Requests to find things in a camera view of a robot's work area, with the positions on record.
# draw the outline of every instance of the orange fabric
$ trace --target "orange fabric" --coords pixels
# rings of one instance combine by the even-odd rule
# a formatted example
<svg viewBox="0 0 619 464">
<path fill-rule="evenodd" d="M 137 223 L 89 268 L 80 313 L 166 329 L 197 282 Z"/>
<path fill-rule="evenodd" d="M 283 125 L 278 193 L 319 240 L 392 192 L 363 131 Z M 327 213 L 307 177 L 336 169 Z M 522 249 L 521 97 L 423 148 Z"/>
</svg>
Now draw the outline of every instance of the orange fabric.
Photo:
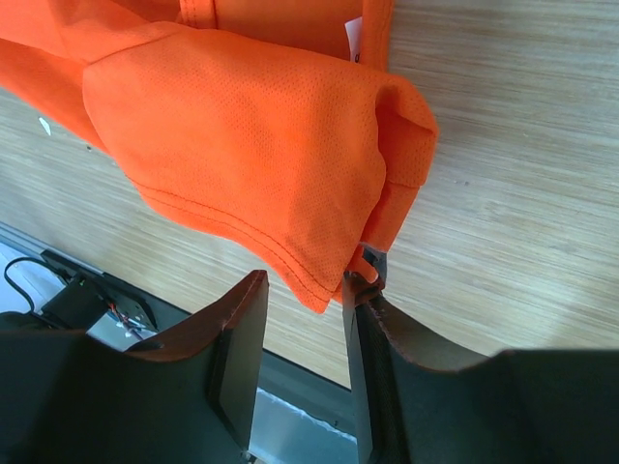
<svg viewBox="0 0 619 464">
<path fill-rule="evenodd" d="M 437 127 L 385 73 L 392 1 L 30 0 L 0 84 L 116 159 L 162 215 L 234 240 L 321 312 L 388 250 Z M 344 22 L 363 15 L 361 64 Z"/>
</svg>

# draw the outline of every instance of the orange shirt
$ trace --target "orange shirt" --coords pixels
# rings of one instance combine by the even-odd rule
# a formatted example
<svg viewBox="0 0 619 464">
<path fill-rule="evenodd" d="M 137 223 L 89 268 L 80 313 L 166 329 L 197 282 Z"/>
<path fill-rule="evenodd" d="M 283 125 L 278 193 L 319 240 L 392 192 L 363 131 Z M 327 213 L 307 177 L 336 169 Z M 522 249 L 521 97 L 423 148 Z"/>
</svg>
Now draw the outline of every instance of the orange shirt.
<svg viewBox="0 0 619 464">
<path fill-rule="evenodd" d="M 390 0 L 0 6 L 0 85 L 114 157 L 144 200 L 247 247 L 321 312 L 387 251 L 438 130 L 385 73 Z M 360 63 L 344 24 L 363 17 Z"/>
</svg>

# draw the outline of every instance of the white label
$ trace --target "white label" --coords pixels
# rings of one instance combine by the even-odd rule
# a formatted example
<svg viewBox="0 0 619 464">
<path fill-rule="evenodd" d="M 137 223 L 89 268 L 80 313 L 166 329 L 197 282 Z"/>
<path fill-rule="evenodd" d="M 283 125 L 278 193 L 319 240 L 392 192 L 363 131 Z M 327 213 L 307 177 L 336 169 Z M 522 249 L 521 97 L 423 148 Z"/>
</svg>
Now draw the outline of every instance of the white label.
<svg viewBox="0 0 619 464">
<path fill-rule="evenodd" d="M 350 46 L 350 61 L 359 63 L 359 54 L 361 53 L 361 18 L 351 19 L 344 26 L 348 36 L 348 45 Z"/>
<path fill-rule="evenodd" d="M 39 118 L 39 122 L 43 126 L 44 131 L 47 132 L 47 135 L 51 136 L 51 127 L 49 126 L 49 122 L 43 118 Z"/>
</svg>

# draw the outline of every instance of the wooden surface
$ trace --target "wooden surface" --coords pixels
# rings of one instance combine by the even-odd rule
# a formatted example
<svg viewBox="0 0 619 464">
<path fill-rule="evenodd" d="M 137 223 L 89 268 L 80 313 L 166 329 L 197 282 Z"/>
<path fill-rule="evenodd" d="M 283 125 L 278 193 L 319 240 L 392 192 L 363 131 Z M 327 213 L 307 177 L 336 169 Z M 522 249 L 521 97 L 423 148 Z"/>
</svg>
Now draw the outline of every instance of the wooden surface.
<svg viewBox="0 0 619 464">
<path fill-rule="evenodd" d="M 392 70 L 442 136 L 390 253 L 394 304 L 486 354 L 619 348 L 617 24 L 612 2 L 399 1 Z M 263 266 L 158 217 L 39 116 L 0 94 L 0 221 L 188 310 Z M 339 308 L 313 314 L 270 279 L 265 346 L 347 384 Z"/>
</svg>

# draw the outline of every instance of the black cable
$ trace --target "black cable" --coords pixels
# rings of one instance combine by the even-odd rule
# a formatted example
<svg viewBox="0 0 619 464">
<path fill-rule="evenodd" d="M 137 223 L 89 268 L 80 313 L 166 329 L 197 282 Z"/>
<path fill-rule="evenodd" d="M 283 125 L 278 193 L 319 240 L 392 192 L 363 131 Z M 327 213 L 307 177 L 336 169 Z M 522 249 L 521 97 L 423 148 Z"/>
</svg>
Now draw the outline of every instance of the black cable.
<svg viewBox="0 0 619 464">
<path fill-rule="evenodd" d="M 35 263 L 38 264 L 39 266 L 42 266 L 44 268 L 46 268 L 49 271 L 52 271 L 54 273 L 55 276 L 57 276 L 58 278 L 60 278 L 65 284 L 67 284 L 67 275 L 63 275 L 62 273 L 59 273 L 58 271 L 56 271 L 51 265 L 47 264 L 45 261 L 41 260 L 41 259 L 37 259 L 37 258 L 30 258 L 28 256 L 22 256 L 20 258 L 16 258 L 13 261 L 11 261 L 9 264 L 7 264 L 7 266 L 4 268 L 4 279 L 7 281 L 7 283 L 9 285 L 11 285 L 14 290 L 21 295 L 26 302 L 28 302 L 28 305 L 30 306 L 30 312 L 35 312 L 35 302 L 32 300 L 32 298 L 30 297 L 30 295 L 28 295 L 28 293 L 21 288 L 19 285 L 17 285 L 17 283 L 9 277 L 9 268 L 17 263 L 21 263 L 21 262 L 30 262 L 30 263 Z"/>
</svg>

